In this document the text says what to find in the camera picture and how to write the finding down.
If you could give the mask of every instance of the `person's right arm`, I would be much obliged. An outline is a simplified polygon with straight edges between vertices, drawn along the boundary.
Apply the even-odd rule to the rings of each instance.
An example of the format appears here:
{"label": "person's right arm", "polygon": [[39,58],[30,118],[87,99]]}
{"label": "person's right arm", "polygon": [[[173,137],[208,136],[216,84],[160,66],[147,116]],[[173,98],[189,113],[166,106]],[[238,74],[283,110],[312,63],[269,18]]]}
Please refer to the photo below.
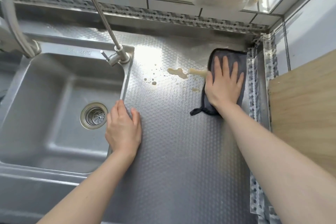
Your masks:
{"label": "person's right arm", "polygon": [[283,224],[335,223],[336,178],[250,118],[236,103],[243,83],[215,59],[206,79],[210,103],[229,124],[238,147]]}

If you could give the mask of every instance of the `person's left hand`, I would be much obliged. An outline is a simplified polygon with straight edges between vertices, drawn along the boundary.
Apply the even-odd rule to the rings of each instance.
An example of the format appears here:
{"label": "person's left hand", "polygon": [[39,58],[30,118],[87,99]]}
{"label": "person's left hand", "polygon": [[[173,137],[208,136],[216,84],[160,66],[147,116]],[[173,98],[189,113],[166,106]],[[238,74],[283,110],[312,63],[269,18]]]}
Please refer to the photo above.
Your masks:
{"label": "person's left hand", "polygon": [[115,103],[111,112],[107,114],[105,138],[113,152],[121,151],[133,157],[137,154],[141,143],[140,113],[131,109],[133,120],[128,116],[122,100]]}

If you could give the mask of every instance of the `spill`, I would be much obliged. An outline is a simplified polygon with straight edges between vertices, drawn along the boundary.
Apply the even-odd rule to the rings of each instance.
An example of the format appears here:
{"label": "spill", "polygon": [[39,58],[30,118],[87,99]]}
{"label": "spill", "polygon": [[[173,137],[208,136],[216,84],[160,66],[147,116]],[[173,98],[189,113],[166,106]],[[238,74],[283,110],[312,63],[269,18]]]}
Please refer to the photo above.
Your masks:
{"label": "spill", "polygon": [[191,90],[192,90],[193,92],[201,92],[201,90],[198,89],[198,88],[192,88]]}
{"label": "spill", "polygon": [[200,77],[206,78],[208,74],[208,70],[197,70],[194,68],[190,68],[189,74],[199,75]]}
{"label": "spill", "polygon": [[183,73],[183,69],[182,68],[178,68],[178,69],[172,69],[172,68],[168,68],[167,72],[173,75],[178,75],[178,77],[182,78],[182,79],[187,79],[188,75]]}

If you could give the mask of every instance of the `stainless steel countertop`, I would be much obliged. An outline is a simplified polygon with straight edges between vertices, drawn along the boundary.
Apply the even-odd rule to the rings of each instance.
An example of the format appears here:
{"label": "stainless steel countertop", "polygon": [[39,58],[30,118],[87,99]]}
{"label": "stainless steel countertop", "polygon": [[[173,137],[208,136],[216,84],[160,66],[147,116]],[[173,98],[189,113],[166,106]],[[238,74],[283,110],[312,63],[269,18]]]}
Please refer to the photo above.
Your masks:
{"label": "stainless steel countertop", "polygon": [[[51,35],[111,43],[107,32],[93,28],[27,21],[21,27],[41,39]],[[229,128],[220,117],[189,115],[201,103],[201,93],[191,89],[201,90],[204,79],[191,75],[183,80],[167,72],[179,67],[185,72],[203,70],[215,48],[245,46],[177,36],[115,35],[120,43],[135,47],[125,105],[140,111],[143,139],[103,221],[256,223],[250,213],[250,170]],[[248,88],[242,106],[247,113]],[[35,223],[85,177],[0,163],[0,222]]]}

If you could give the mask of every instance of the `cleaning cloth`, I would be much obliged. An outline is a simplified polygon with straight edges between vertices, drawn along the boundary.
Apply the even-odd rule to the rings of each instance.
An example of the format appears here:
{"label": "cleaning cloth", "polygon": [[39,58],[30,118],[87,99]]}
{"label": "cleaning cloth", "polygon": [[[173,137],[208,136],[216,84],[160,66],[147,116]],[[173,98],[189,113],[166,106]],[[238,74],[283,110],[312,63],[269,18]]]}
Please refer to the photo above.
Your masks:
{"label": "cleaning cloth", "polygon": [[[220,67],[223,67],[223,57],[227,56],[229,60],[230,75],[232,73],[233,63],[236,61],[238,62],[238,78],[239,78],[239,75],[242,72],[244,72],[244,83],[243,83],[243,86],[241,87],[240,96],[237,101],[237,104],[241,106],[243,102],[244,91],[245,91],[247,54],[245,52],[239,52],[239,51],[234,51],[230,49],[215,49],[210,55],[209,62],[208,62],[208,70],[211,71],[213,80],[215,80],[214,62],[215,62],[216,56],[218,56],[219,58]],[[208,115],[219,115],[216,108],[210,104],[205,94],[205,85],[202,91],[202,106],[200,108],[192,110],[190,112],[190,115],[194,116],[200,112],[205,112]]]}

